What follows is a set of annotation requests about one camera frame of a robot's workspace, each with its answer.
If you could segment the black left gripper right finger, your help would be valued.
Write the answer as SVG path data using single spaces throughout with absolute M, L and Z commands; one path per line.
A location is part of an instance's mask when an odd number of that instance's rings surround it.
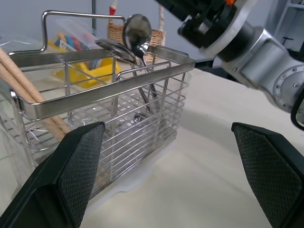
M 304 156 L 281 134 L 234 122 L 247 181 L 272 228 L 304 228 Z

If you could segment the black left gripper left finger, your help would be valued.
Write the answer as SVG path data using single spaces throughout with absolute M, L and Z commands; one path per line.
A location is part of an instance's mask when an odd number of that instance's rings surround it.
M 79 228 L 96 179 L 104 122 L 78 127 L 30 175 L 0 228 Z

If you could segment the metal spoon with round bowl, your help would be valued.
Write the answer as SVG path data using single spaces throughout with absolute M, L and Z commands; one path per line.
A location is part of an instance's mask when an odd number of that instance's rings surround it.
M 123 27 L 123 43 L 147 66 L 144 55 L 152 39 L 152 28 L 148 18 L 142 14 L 130 16 Z

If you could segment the metal spoon with oval bowl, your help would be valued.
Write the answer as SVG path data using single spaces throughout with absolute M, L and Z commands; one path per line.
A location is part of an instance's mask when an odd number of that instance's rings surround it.
M 122 45 L 121 43 L 108 39 L 98 39 L 95 41 L 95 43 L 113 55 L 116 55 L 131 63 L 136 63 L 136 57 L 138 57 L 142 64 L 147 66 L 144 60 L 144 54 L 149 47 L 149 41 L 142 41 L 138 44 L 132 43 L 131 49 Z

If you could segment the yellow plastic box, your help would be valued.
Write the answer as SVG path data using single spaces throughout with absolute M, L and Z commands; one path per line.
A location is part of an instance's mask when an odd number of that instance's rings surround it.
M 48 46 L 58 52 L 63 53 L 68 51 L 83 51 L 89 49 L 88 46 L 80 41 L 76 41 L 74 39 L 72 41 L 74 44 L 69 45 L 65 41 L 58 39 L 55 42 L 48 42 Z M 99 84 L 97 80 L 91 79 L 91 77 L 96 77 L 105 82 L 111 78 L 110 74 L 112 72 L 113 58 L 109 57 L 72 64 L 72 66 L 68 67 L 68 78 L 71 83 L 76 83 L 82 88 L 89 88 Z

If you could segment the wooden chopstick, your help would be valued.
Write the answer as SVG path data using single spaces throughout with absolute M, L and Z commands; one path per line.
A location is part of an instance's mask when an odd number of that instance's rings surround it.
M 11 73 L 11 75 L 19 82 L 19 84 L 27 91 L 27 93 L 35 100 L 35 103 L 44 102 L 42 94 L 36 89 L 32 82 L 24 75 L 20 68 L 14 63 L 9 55 L 0 47 L 0 62 Z M 64 134 L 71 129 L 58 115 L 50 118 Z
M 22 85 L 11 75 L 11 73 L 0 63 L 0 77 L 8 83 L 15 92 L 18 93 L 29 103 L 36 103 L 31 95 L 22 87 Z M 50 119 L 42 120 L 43 125 L 49 130 L 50 133 L 60 142 L 65 134 L 60 130 L 57 125 Z

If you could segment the clear case of coloured crayons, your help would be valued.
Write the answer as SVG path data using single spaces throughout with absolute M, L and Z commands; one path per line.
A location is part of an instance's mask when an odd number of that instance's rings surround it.
M 66 50 L 101 49 L 95 41 L 96 31 L 89 25 L 72 18 L 57 19 L 54 46 Z

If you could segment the white metal shelf frame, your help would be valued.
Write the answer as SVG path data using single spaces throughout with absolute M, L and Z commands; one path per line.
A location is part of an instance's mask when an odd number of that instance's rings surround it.
M 304 0 L 286 0 L 274 36 L 291 57 L 304 62 Z

